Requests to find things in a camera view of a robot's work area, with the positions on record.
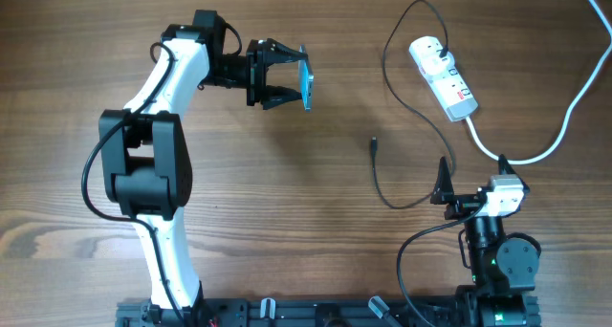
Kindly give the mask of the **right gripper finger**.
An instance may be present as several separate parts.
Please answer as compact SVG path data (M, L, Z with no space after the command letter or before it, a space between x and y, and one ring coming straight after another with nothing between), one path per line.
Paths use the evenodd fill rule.
M445 157L439 161L438 174L434 188L430 196L433 205L445 205L454 199L454 189L451 181L451 174L448 162Z
M529 186L514 171L513 167L511 166L511 164L509 162L509 160L503 154L498 156L497 164L498 164L498 172L499 172L500 175L515 175L519 179L519 181L522 183L522 185L523 185L523 192L524 193L529 193L530 192Z

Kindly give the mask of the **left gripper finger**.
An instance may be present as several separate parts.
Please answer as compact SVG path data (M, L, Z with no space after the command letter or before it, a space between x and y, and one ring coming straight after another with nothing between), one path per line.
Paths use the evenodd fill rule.
M268 69L274 64L293 63L306 59L306 53L303 53L298 50L293 50L272 38L268 38L265 41L266 69Z
M302 100L302 95L295 89L268 85L264 88L261 104L264 110L270 110L287 102Z

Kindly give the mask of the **Galaxy S25 smartphone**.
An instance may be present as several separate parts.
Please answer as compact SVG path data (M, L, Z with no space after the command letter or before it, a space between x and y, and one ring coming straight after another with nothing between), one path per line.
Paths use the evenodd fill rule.
M299 47L299 52L305 55L298 61L298 80L301 99L304 110L310 112L312 110L312 90L314 87L314 73L309 61L308 53L304 44Z

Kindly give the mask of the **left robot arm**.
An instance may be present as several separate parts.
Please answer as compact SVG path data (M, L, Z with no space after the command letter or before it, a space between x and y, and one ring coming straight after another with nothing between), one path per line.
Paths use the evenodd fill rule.
M102 161L108 199L119 223L134 226L152 283L151 296L121 303L119 326L216 326L188 252L185 207L193 171L182 119L205 86L243 89L247 104L270 110L312 105L314 73L305 47L271 38L227 54L233 26L216 11L197 10L189 25L171 24L150 48L155 67L139 93L120 110L106 110L92 151Z

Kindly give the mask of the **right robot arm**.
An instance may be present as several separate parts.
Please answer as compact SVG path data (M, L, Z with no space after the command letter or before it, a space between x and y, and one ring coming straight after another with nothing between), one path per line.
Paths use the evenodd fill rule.
M471 286L455 292L460 326L539 326L536 287L541 246L520 232L508 234L503 220L520 211L530 189L504 156L498 173L474 194L457 194L445 158L441 158L430 202L444 205L444 217L463 225L459 233L463 265Z

